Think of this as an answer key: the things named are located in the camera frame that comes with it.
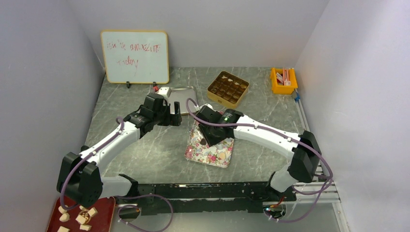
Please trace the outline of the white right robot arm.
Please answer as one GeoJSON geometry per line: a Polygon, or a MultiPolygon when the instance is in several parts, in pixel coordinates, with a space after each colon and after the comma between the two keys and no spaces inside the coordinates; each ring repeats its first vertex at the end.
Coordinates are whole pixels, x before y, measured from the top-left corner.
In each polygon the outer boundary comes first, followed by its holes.
{"type": "Polygon", "coordinates": [[[313,133],[302,134],[278,130],[259,123],[234,109],[219,113],[204,105],[195,114],[202,135],[209,145],[227,139],[245,140],[269,148],[282,155],[287,164],[275,171],[266,186],[266,195],[276,201],[297,182],[311,183],[321,154],[313,133]]]}

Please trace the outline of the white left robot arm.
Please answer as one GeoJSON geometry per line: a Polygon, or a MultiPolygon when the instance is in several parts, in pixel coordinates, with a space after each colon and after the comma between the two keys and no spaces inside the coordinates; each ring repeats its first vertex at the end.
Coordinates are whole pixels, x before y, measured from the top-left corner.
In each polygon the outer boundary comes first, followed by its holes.
{"type": "Polygon", "coordinates": [[[57,182],[60,205],[65,210],[74,209],[76,205],[90,207],[98,199],[110,197],[134,202],[140,195],[138,181],[124,174],[102,177],[102,172],[125,148],[155,126],[180,126],[181,122],[179,102],[169,103],[163,95],[149,93],[136,111],[117,117],[118,126],[97,144],[79,154],[70,152],[64,156],[57,182]],[[75,205],[66,206],[65,197],[75,205]]]}

